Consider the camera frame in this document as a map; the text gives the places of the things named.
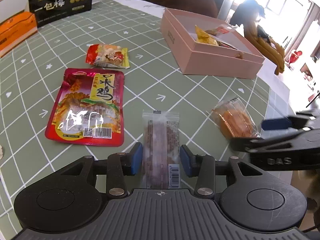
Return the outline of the red chicken snack pouch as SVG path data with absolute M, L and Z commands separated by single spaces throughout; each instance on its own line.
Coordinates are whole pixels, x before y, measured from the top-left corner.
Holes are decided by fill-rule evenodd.
M 78 145 L 119 147 L 124 142 L 124 73 L 68 68 L 45 136 Z

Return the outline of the red yellow small snack packet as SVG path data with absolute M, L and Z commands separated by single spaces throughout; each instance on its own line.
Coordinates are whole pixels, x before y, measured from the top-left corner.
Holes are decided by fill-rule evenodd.
M 128 49 L 110 44 L 89 46 L 86 63 L 96 67 L 127 69 L 130 67 Z

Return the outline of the clear round cake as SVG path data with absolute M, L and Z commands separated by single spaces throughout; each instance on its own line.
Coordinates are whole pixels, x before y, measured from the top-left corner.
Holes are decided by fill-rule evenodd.
M 212 119 L 228 140 L 259 137 L 253 119 L 238 97 L 218 103 L 212 109 Z

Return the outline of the chair with brown jacket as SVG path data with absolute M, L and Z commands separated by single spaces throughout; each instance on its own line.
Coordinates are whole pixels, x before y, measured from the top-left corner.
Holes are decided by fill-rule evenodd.
M 274 74 L 279 75 L 285 69 L 285 50 L 258 24 L 264 17 L 264 8 L 257 1 L 245 0 L 237 7 L 229 23 L 232 26 L 243 25 L 244 37 L 276 65 Z

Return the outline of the yellow biscuit packet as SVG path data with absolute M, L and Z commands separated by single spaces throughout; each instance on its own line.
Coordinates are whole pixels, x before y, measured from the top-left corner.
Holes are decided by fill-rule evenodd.
M 195 31 L 197 35 L 196 42 L 203 43 L 203 44 L 210 44 L 213 46 L 219 46 L 215 38 L 211 37 L 207 32 L 199 28 L 197 25 L 195 26 Z

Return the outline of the red quail egg packet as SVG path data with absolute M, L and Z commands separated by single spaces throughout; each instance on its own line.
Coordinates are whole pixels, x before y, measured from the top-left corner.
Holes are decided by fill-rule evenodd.
M 218 45 L 221 46 L 221 47 L 225 47 L 225 48 L 237 50 L 237 48 L 235 48 L 234 46 L 231 46 L 230 44 L 227 44 L 227 43 L 225 43 L 225 42 L 222 42 L 222 41 L 217 40 L 217 43 L 218 43 Z

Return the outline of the white rice cracker packet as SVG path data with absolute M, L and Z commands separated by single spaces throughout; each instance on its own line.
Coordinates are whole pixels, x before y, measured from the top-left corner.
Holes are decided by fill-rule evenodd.
M 233 31 L 234 29 L 232 27 L 223 24 L 212 30 L 214 36 L 226 35 Z

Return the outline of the clear meat strip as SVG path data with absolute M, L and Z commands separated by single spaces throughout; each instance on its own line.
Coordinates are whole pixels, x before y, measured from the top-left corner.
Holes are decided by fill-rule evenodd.
M 141 185 L 147 189 L 180 188 L 180 115 L 144 111 Z

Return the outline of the pink cardboard gift box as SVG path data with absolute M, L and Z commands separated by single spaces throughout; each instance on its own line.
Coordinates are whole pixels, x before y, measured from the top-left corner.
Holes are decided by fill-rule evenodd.
M 216 39 L 237 48 L 229 49 L 196 42 L 195 26 L 215 29 L 226 22 L 193 12 L 165 9 L 161 32 L 183 74 L 253 79 L 264 56 L 236 30 Z

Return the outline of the green grid tablecloth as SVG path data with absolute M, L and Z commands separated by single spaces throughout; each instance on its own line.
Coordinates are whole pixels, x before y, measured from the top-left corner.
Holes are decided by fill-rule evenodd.
M 258 75 L 252 80 L 183 75 L 160 31 L 155 9 L 137 10 L 115 0 L 50 23 L 1 59 L 1 239 L 21 226 L 13 203 L 26 186 L 84 156 L 105 159 L 143 140 L 144 111 L 180 115 L 180 142 L 196 154 L 226 160 L 228 142 L 210 119 L 218 102 L 239 97 L 256 124 L 291 113 L 284 87 Z M 67 68 L 86 68 L 90 45 L 129 49 L 124 70 L 124 143 L 118 148 L 64 144 L 44 132 Z

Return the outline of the orange tissue box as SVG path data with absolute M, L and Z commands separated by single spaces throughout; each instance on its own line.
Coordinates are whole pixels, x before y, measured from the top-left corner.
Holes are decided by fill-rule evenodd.
M 3 57 L 25 39 L 37 32 L 35 15 L 25 11 L 1 24 L 0 56 Z

